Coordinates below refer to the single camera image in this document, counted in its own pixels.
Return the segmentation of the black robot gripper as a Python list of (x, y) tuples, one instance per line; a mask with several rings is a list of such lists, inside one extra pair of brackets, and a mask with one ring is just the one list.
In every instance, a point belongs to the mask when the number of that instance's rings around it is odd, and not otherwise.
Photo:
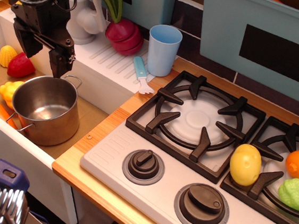
[(72, 70), (74, 56), (63, 56), (74, 52), (74, 42), (67, 31), (71, 11), (69, 0), (18, 0), (13, 5), (14, 30), (27, 57), (39, 53), (45, 45), (49, 49), (49, 61), (54, 78), (60, 78)]

